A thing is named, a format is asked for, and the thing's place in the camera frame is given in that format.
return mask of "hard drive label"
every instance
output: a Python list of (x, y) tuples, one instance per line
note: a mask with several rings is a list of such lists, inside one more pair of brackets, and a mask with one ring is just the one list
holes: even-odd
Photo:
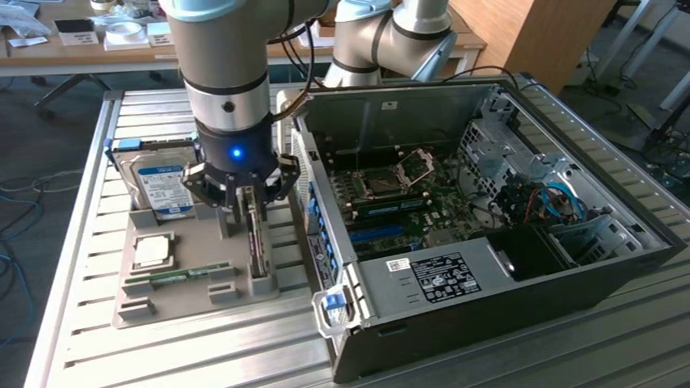
[(413, 262), (413, 270), (432, 303), (482, 290), (460, 253)]
[(183, 186), (183, 167), (143, 168), (139, 175), (154, 211), (169, 218), (185, 217), (185, 213), (193, 210), (194, 202)]

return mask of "wooden cabinet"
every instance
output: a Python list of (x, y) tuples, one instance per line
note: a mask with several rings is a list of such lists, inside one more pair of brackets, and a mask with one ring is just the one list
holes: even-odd
[[(452, 0), (486, 40), (477, 66), (530, 73), (560, 93), (616, 0)], [(480, 70), (477, 74), (496, 74)]]

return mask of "motherboard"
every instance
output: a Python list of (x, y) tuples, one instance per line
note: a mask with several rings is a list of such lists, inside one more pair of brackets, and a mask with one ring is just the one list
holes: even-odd
[(418, 148), (395, 165), (331, 174), (361, 261), (465, 241), (492, 227), (474, 215), (449, 167)]

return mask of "screw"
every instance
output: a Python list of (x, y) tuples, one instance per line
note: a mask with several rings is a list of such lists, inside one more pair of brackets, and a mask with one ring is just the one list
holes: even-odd
[(233, 113), (235, 111), (235, 104), (229, 101), (222, 105), (222, 108), (227, 113)]

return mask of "barcode sticker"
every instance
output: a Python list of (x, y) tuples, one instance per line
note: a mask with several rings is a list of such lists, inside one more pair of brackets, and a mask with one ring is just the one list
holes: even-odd
[(390, 272), (402, 271), (403, 269), (410, 269), (410, 259), (405, 258), (405, 259), (391, 260), (391, 261), (386, 262), (386, 265), (389, 266)]

